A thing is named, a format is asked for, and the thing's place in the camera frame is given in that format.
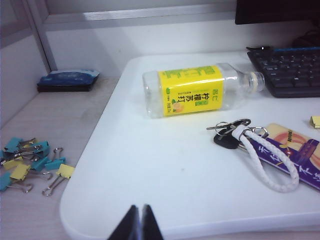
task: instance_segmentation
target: blue tissue pack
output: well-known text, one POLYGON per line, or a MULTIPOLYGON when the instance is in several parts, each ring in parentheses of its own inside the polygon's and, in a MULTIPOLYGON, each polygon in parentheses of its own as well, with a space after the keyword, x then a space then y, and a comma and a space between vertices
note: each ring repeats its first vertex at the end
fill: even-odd
POLYGON ((88 92, 99 72, 87 69, 52 71, 37 83, 38 92, 88 92))

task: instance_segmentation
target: braided strap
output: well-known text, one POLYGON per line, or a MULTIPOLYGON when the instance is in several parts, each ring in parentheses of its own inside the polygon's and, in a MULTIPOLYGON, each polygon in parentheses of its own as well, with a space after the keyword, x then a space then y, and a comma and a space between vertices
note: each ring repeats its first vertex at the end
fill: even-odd
POLYGON ((267 140, 263 139, 259 135, 255 134, 254 132, 250 131, 250 129, 244 125, 239 125, 235 130, 232 131, 232 136, 237 140, 241 141, 245 146, 246 150, 248 151, 251 159, 253 160, 253 167, 261 177, 262 181, 266 183, 271 189, 281 192, 281 193, 288 193, 295 190, 299 184, 299 175, 298 171, 294 165, 294 163, 276 146, 268 142, 267 140), (283 164, 289 170, 291 176, 291 182, 288 184, 277 184, 273 182, 269 176, 266 174, 261 161, 256 153, 256 150, 249 142, 249 140, 244 136, 248 136, 249 138, 253 139, 254 141, 258 142, 259 144, 266 147, 269 151, 271 151, 274 155, 279 157, 279 159, 283 162, 283 164))

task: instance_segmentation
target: black keyboard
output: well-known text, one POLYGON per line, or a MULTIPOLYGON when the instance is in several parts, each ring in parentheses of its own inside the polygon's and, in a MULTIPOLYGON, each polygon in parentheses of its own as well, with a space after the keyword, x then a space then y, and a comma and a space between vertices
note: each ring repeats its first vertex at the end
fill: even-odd
POLYGON ((247 55, 273 96, 320 97, 320 47, 253 50, 247 55))

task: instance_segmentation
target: white desk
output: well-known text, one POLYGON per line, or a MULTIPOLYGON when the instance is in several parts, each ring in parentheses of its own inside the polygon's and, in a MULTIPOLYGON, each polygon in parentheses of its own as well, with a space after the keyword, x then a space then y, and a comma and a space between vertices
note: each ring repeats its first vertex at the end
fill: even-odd
POLYGON ((61 199, 60 217, 72 239, 107 239, 130 205, 141 209, 146 203, 167 240, 319 225, 320 192, 302 183, 291 193, 269 189, 249 155, 213 144, 214 133, 206 131, 220 121, 250 118, 252 126, 278 123, 319 140, 309 125, 310 116, 320 113, 319 98, 278 99, 264 90, 233 110, 148 118, 144 72, 219 62, 252 70, 245 52, 128 63, 61 199))

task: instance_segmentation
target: keychain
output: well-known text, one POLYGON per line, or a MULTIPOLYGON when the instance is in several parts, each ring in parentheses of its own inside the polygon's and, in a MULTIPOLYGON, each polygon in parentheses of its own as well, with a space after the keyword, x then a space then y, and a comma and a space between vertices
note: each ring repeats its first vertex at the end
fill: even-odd
POLYGON ((216 126, 208 127, 207 130, 215 130, 216 136, 213 141, 222 147, 227 149, 236 149, 238 147, 245 148, 253 163, 254 168, 260 175, 262 181, 267 184, 271 189, 281 192, 288 193, 295 190, 299 184, 299 175, 294 163, 276 146, 265 140, 268 136, 268 132, 263 127, 247 127, 251 123, 250 119, 240 119, 232 123, 219 122, 216 126), (265 133, 260 136, 256 134, 256 130, 263 130, 265 133), (250 143, 249 139, 256 141, 261 144, 275 156, 277 156, 281 162, 287 167, 291 182, 288 184, 278 184, 273 182, 266 174, 261 161, 257 155, 256 150, 250 143))

